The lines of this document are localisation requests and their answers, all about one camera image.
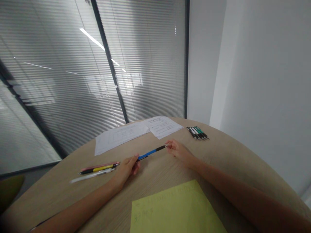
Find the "blue pen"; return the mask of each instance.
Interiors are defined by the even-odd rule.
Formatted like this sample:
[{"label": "blue pen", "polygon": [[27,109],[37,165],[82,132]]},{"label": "blue pen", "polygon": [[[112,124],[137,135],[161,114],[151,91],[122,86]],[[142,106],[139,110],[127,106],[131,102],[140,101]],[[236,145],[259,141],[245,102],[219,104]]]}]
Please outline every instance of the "blue pen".
[{"label": "blue pen", "polygon": [[162,149],[164,149],[165,147],[167,147],[167,145],[158,147],[157,149],[154,149],[154,150],[152,150],[152,151],[150,151],[150,152],[148,152],[148,153],[146,153],[146,154],[144,154],[144,155],[141,155],[141,156],[138,157],[137,161],[142,160],[142,159],[144,159],[144,158],[147,158],[149,155],[151,155],[151,154],[153,154],[153,153],[155,153],[155,152],[157,152],[157,151],[159,151],[159,150],[162,150]]}]

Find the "document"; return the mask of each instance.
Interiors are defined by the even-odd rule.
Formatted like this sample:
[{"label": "document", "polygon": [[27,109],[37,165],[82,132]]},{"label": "document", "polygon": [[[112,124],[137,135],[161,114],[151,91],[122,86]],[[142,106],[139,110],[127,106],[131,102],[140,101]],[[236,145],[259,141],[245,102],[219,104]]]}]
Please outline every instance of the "document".
[{"label": "document", "polygon": [[158,139],[162,139],[183,128],[183,126],[177,124],[166,116],[156,116],[144,120],[143,123]]},{"label": "document", "polygon": [[227,233],[196,180],[132,202],[131,233]]},{"label": "document", "polygon": [[95,156],[150,132],[143,122],[135,122],[103,132],[96,137]]}]

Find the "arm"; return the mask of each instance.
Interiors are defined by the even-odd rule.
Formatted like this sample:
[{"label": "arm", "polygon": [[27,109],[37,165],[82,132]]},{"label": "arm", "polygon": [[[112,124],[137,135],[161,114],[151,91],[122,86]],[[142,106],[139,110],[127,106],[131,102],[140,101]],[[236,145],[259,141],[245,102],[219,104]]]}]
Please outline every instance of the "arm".
[{"label": "arm", "polygon": [[116,175],[105,185],[56,214],[32,232],[75,232],[122,189],[131,174],[137,173],[140,168],[140,162],[136,163],[137,158],[138,154],[125,159],[118,167]]},{"label": "arm", "polygon": [[261,232],[311,232],[311,223],[263,192],[196,158],[184,145],[169,140],[167,150],[199,173]]}]

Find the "yellow highlighter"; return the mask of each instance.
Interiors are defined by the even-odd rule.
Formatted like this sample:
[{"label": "yellow highlighter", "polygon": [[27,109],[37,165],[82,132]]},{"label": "yellow highlighter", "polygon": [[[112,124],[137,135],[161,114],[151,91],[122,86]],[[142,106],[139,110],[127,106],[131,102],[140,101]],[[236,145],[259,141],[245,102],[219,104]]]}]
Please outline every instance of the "yellow highlighter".
[{"label": "yellow highlighter", "polygon": [[78,174],[79,175],[84,175],[84,174],[88,174],[88,173],[92,173],[92,172],[98,172],[98,171],[102,171],[102,170],[105,170],[105,169],[108,169],[108,168],[115,168],[117,165],[118,165],[118,163],[115,163],[115,164],[104,166],[104,167],[87,169],[87,170],[82,171],[82,172],[80,172]]}]

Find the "hand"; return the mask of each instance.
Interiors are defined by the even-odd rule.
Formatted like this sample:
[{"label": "hand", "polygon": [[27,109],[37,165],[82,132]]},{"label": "hand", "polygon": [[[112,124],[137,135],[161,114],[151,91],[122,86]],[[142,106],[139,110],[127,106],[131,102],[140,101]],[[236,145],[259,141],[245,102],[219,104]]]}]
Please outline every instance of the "hand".
[{"label": "hand", "polygon": [[169,154],[180,159],[187,167],[194,169],[198,158],[196,158],[182,143],[172,139],[168,140],[167,151]]},{"label": "hand", "polygon": [[123,160],[117,167],[115,176],[110,180],[111,183],[120,191],[130,175],[136,175],[140,168],[140,161],[136,162],[139,154]]}]

